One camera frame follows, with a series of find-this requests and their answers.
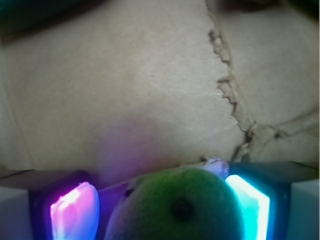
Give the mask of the gripper left finger with pink light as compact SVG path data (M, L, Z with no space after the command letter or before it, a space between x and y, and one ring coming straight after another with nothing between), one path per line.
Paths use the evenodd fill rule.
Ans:
M85 170L3 170L2 240L94 240L100 197Z

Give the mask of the gripper right finger with cyan light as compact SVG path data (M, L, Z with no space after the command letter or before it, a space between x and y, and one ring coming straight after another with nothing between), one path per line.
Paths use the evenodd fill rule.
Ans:
M320 238L318 162L235 163L225 181L240 203L245 240Z

